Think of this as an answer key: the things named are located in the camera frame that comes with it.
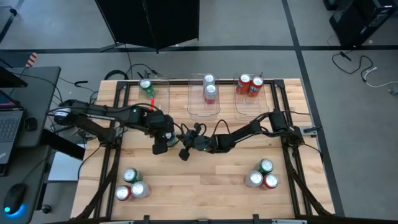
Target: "black desk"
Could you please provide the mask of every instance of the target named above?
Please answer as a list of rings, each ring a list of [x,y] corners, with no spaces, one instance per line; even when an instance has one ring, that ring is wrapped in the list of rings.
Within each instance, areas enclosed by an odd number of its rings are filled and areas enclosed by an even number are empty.
[[[23,68],[12,68],[10,71],[21,73]],[[28,68],[24,75],[44,78],[57,84],[60,71],[59,67]],[[15,88],[11,97],[20,101],[21,105],[27,110],[27,117],[37,119],[37,130],[32,132],[22,131],[19,135],[18,147],[11,154],[8,175],[0,177],[0,205],[2,205],[9,188],[21,182],[25,175],[42,159],[48,157],[52,148],[79,159],[82,159],[84,155],[83,148],[44,129],[47,111],[50,108],[55,87],[51,83],[37,78],[21,78],[28,83],[28,87]],[[12,89],[2,88],[2,90],[10,93]],[[1,224],[29,223],[33,211],[36,208],[40,209],[46,187],[44,174],[50,170],[47,164],[47,162],[41,163],[26,179],[25,183],[28,185],[28,189],[24,197],[21,214],[8,216],[0,211]]]

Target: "transparent container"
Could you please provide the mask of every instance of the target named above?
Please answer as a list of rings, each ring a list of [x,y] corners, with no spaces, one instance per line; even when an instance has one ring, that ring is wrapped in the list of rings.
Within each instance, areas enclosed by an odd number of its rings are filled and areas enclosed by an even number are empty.
[[[245,74],[249,75],[251,80],[254,77],[260,77],[261,75],[261,73],[245,73]],[[247,93],[239,94],[236,92],[238,80],[241,75],[242,73],[235,74],[234,76],[233,95],[235,103],[235,118],[252,120],[262,113],[269,112],[264,85],[260,89],[259,94],[255,97],[251,97]]]
[[[170,83],[168,79],[164,78],[146,78],[149,80],[154,88],[155,97],[152,99],[141,87],[139,87],[138,101],[137,103],[148,103],[154,105],[163,111],[163,113],[168,114],[170,108]]]
[[[213,84],[215,86],[216,93],[207,94],[205,87],[210,82],[205,81],[209,73],[193,73],[188,79],[188,113],[194,121],[212,120],[216,119],[220,112],[220,95],[218,88],[218,77],[214,77]]]

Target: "wooden table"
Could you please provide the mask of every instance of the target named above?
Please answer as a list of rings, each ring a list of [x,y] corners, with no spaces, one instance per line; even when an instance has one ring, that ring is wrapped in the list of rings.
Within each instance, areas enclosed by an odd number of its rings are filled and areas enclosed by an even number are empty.
[[[308,113],[301,81],[285,79],[285,87],[292,111]],[[113,105],[116,81],[102,81],[97,104]],[[170,86],[169,115],[177,124],[185,123],[189,128],[195,121],[187,113],[188,86]],[[271,88],[265,86],[266,96],[261,99],[271,110],[274,108]],[[137,102],[137,86],[131,88],[129,105]],[[234,115],[233,87],[220,85],[221,111],[216,120],[205,121],[207,135],[213,132],[216,122],[225,119],[231,131],[248,123],[237,120]],[[294,125],[311,125],[308,115],[292,114]],[[107,121],[98,121],[109,126]],[[264,120],[263,126],[271,128]],[[222,123],[217,133],[227,133]],[[305,142],[317,147],[317,140],[305,136]],[[123,137],[121,158],[116,186],[126,184],[123,173],[129,167],[135,167],[144,174],[144,181],[152,187],[148,198],[128,202],[114,200],[112,220],[142,220],[150,215],[151,220],[196,220],[208,219],[252,219],[253,214],[260,218],[293,218],[287,171],[280,138],[254,136],[236,145],[227,154],[209,154],[191,150],[187,162],[182,161],[178,153],[182,143],[169,149],[165,154],[152,154],[153,139],[136,130],[130,130]],[[98,141],[90,141],[85,157],[98,147]],[[307,146],[299,148],[305,179],[308,188],[318,201],[331,213],[334,212],[331,195],[325,177],[325,171],[319,153]],[[81,169],[71,217],[78,215],[89,203],[98,188],[104,149],[100,149],[87,160]],[[113,161],[109,160],[109,169]],[[263,158],[274,163],[274,171],[280,185],[274,190],[251,189],[243,185],[243,177]],[[305,214],[302,193],[296,185],[301,214]],[[105,215],[108,193],[103,197],[101,216]]]

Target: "blue light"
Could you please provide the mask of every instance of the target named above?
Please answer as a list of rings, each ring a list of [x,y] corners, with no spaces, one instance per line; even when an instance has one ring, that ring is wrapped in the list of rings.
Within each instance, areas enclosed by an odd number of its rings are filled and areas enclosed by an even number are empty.
[[[25,211],[25,205],[22,204],[22,205],[19,207],[18,211],[16,211],[16,212],[13,213],[13,214],[6,214],[6,217],[7,217],[7,218],[19,218],[21,215],[24,214],[24,211]]]

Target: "black metal frame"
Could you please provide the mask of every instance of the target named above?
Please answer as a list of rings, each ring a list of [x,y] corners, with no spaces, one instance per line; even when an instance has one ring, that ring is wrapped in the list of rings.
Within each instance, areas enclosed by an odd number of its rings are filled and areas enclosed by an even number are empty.
[[[234,80],[218,80],[219,85],[231,85],[233,83],[234,83]],[[170,80],[170,84],[171,85],[188,85],[188,80]],[[287,93],[286,93],[286,89],[285,89],[284,80],[264,80],[264,84],[271,86],[272,100],[274,103],[274,107],[277,110],[281,109],[279,100],[277,97],[277,88],[280,89],[280,92],[282,94],[283,107],[284,107],[284,111],[286,114],[287,122],[290,125],[293,125],[292,115],[290,114],[290,107],[289,107],[289,102],[287,99]],[[118,107],[122,89],[125,89],[123,106],[127,106],[127,103],[129,100],[130,88],[132,86],[137,86],[137,85],[138,85],[138,81],[129,81],[129,82],[118,81],[117,85],[116,85],[116,92],[115,92],[113,106]],[[281,137],[281,141],[282,141],[282,150],[284,153],[284,160],[285,160],[286,169],[287,169],[287,163],[291,162],[290,155],[289,155],[289,147],[286,144],[285,138]],[[117,162],[117,164],[119,163],[119,160],[120,160],[120,150],[121,150],[120,148],[116,149],[115,156],[114,156],[114,162]],[[108,171],[110,152],[111,152],[111,150],[108,148],[105,150],[99,185],[103,184],[104,179],[106,177],[106,174]],[[302,167],[302,163],[301,163],[300,153],[299,153],[299,150],[297,147],[293,147],[293,156],[295,159],[298,176],[305,184],[305,177],[304,177],[303,167]],[[290,195],[292,198],[292,206],[293,206],[295,218],[304,217],[300,213],[300,206],[299,206],[299,201],[297,198],[295,182],[294,182],[292,176],[289,175],[289,173],[288,173],[288,181],[289,181],[289,189],[290,189]],[[109,189],[109,197],[108,197],[108,203],[107,203],[107,208],[106,208],[106,218],[109,218],[109,219],[111,218],[111,215],[112,215],[113,200],[114,200],[113,192],[115,190],[115,187],[116,187],[116,178],[112,180],[111,187]],[[303,198],[304,198],[306,217],[311,217],[312,216],[311,205],[310,205],[310,202],[309,202],[307,196],[304,193],[303,193]],[[100,217],[101,204],[102,204],[102,200],[99,200],[97,203],[97,206],[95,207],[94,218]],[[158,220],[158,221],[156,221],[156,223],[192,223],[192,222],[200,222],[200,221],[201,220]],[[211,222],[212,223],[270,223],[271,219],[258,219],[258,215],[254,214],[254,218],[250,219],[250,220],[211,220]]]

